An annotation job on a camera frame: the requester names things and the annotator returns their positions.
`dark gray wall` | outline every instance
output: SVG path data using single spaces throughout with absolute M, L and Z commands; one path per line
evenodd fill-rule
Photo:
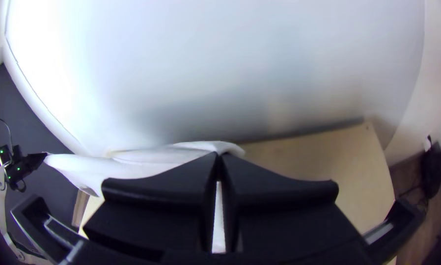
M 0 118 L 9 125 L 13 143 L 21 146 L 24 155 L 43 151 L 54 154 L 71 154 L 32 112 L 3 64 L 0 65 Z M 0 123 L 0 146 L 8 144 L 8 139 L 6 127 Z M 27 196 L 37 194 L 45 199 L 56 218 L 69 225 L 78 190 L 58 171 L 46 164 L 42 164 L 37 171 L 25 178 L 25 182 L 27 184 L 25 193 L 8 191 L 6 195 L 8 215 L 6 218 L 8 230 L 12 235 L 30 247 L 9 211 Z

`wooden table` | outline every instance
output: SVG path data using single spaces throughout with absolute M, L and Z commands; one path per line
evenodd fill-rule
M 241 147 L 246 160 L 283 176 L 337 182 L 336 204 L 362 234 L 380 224 L 394 202 L 386 159 L 371 123 Z M 83 225 L 102 202 L 89 199 Z

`black device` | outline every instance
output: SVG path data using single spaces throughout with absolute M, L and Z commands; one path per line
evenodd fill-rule
M 10 152 L 7 145 L 0 147 L 0 166 L 4 165 L 5 181 L 9 188 L 24 192 L 26 190 L 26 183 L 23 179 L 42 164 L 47 153 L 23 156 L 19 145 L 14 145 L 12 148 L 13 152 Z
M 420 158 L 420 175 L 421 181 L 416 186 L 411 187 L 401 193 L 399 197 L 409 192 L 421 188 L 424 192 L 425 199 L 433 198 L 441 186 L 441 149 L 438 145 L 432 143 L 432 138 L 427 137 L 430 141 L 430 149 L 427 150 Z
M 211 253 L 221 182 L 226 253 Z M 229 154 L 207 154 L 143 179 L 106 179 L 105 202 L 86 223 L 88 239 L 31 196 L 12 215 L 53 264 L 378 265 L 392 259 L 423 221 L 396 200 L 364 236 L 335 204 L 338 185 L 283 177 Z

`gray metal arm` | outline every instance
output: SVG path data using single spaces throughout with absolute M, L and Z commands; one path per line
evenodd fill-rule
M 11 237 L 6 228 L 6 210 L 4 207 L 6 191 L 8 190 L 8 186 L 4 181 L 5 173 L 4 173 L 5 165 L 0 167 L 0 232 L 6 241 L 6 244 L 9 248 L 14 252 L 16 258 L 23 263 L 26 264 L 36 264 L 36 265 L 51 265 L 52 263 L 46 259 L 42 259 L 38 256 L 28 254 L 22 250 L 20 250 L 11 240 Z

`white cloth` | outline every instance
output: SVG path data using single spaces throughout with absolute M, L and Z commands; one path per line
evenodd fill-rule
M 90 195 L 102 196 L 101 184 L 105 179 L 155 176 L 210 152 L 231 153 L 235 156 L 243 156 L 245 153 L 233 143 L 200 141 L 112 152 L 109 158 L 48 155 L 44 162 L 62 173 L 77 188 Z

